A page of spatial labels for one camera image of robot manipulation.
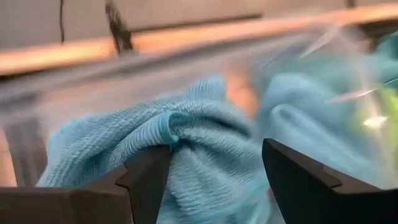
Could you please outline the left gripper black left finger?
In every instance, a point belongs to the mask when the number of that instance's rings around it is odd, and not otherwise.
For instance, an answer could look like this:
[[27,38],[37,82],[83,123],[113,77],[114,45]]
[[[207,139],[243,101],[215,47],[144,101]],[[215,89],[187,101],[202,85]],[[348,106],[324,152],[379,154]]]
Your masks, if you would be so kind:
[[170,161],[153,146],[82,187],[0,187],[0,224],[156,224]]

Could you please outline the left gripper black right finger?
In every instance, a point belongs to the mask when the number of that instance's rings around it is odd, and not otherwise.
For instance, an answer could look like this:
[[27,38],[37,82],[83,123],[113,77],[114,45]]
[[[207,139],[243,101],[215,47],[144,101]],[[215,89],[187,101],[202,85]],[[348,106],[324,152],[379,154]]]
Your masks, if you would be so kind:
[[286,224],[398,224],[398,189],[379,189],[274,139],[263,140],[262,160]]

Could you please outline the teal blue microfiber towel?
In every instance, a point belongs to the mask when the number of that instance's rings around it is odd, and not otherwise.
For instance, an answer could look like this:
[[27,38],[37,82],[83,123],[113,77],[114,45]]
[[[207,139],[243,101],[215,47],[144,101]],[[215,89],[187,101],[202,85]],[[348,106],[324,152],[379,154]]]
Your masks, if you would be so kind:
[[265,55],[256,74],[262,137],[379,188],[398,187],[398,141],[348,128],[356,92],[398,90],[398,32],[369,52],[343,36],[289,38]]

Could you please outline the green microfiber towel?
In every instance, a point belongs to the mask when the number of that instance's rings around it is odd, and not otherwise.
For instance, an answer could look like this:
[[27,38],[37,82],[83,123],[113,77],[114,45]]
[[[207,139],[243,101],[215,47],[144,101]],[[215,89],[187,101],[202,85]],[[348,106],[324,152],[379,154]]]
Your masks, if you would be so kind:
[[356,92],[348,128],[395,144],[398,141],[398,90],[380,85]]

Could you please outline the light blue microfiber towel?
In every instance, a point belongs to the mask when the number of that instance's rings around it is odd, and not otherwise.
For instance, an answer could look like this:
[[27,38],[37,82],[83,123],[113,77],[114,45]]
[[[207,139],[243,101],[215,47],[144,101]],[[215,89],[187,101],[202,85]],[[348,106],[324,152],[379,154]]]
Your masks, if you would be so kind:
[[156,224],[266,224],[269,187],[252,122],[220,77],[62,126],[47,143],[40,187],[78,187],[156,145],[173,153]]

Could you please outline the clear plastic storage bin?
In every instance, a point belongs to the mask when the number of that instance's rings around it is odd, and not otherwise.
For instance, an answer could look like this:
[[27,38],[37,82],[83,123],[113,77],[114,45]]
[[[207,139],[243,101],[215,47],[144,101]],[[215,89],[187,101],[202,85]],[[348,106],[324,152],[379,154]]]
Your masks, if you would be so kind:
[[[265,138],[256,123],[261,103],[256,70],[278,44],[303,35],[343,36],[357,43],[359,52],[365,52],[363,35],[353,26],[329,22],[293,25],[283,21],[258,24],[248,34],[240,31],[227,39],[189,45],[174,52],[129,52],[108,62],[0,84],[0,187],[75,188],[37,184],[48,163],[47,143],[62,126],[84,116],[182,95],[197,82],[215,77],[223,79],[229,103],[252,122],[262,158]],[[271,215],[266,224],[286,224],[270,184],[267,196]]]

